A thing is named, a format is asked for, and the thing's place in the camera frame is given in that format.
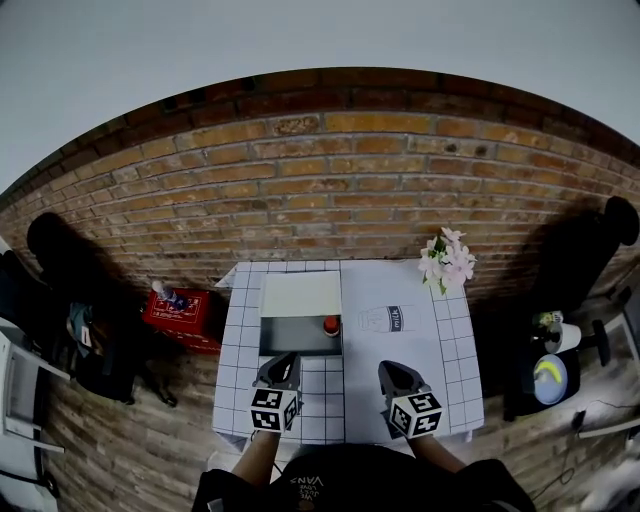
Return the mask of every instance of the black and white marker cube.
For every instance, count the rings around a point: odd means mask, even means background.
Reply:
[[[300,405],[298,391],[256,387],[251,400],[253,428],[284,433],[291,428]]]
[[[401,396],[391,401],[389,421],[408,439],[433,434],[441,417],[442,406],[431,392]]]

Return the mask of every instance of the white tiled tabletop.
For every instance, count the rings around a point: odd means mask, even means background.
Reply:
[[[248,414],[249,390],[259,366],[269,358],[258,355],[262,279],[271,272],[340,270],[340,261],[241,262],[217,287],[233,288],[222,341],[216,383],[213,429],[247,437],[252,433]],[[463,288],[445,295],[430,288],[437,320],[446,381],[449,430],[470,431],[484,424],[482,387],[475,340]],[[302,413],[283,438],[302,444],[329,444],[345,440],[345,400],[342,357],[302,360]]]

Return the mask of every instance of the flower bouquet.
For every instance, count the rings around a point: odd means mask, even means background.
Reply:
[[[473,277],[476,257],[469,253],[469,248],[460,243],[460,237],[466,233],[442,228],[443,235],[436,235],[422,249],[422,259],[418,268],[424,272],[423,283],[440,286],[444,295],[451,286],[462,286],[467,279]]]

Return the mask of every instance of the brick wall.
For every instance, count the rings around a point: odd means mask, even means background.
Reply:
[[[0,232],[60,214],[126,279],[210,288],[238,260],[416,257],[440,226],[479,263],[473,303],[526,289],[545,226],[611,195],[640,206],[640,150],[552,101],[451,75],[276,73],[113,119],[0,198]],[[602,286],[637,248],[619,251]]]

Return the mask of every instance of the black shirt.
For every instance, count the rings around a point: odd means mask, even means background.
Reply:
[[[194,512],[382,509],[535,510],[497,460],[454,474],[370,445],[327,446],[298,457],[263,490],[226,471],[203,473],[193,505]]]

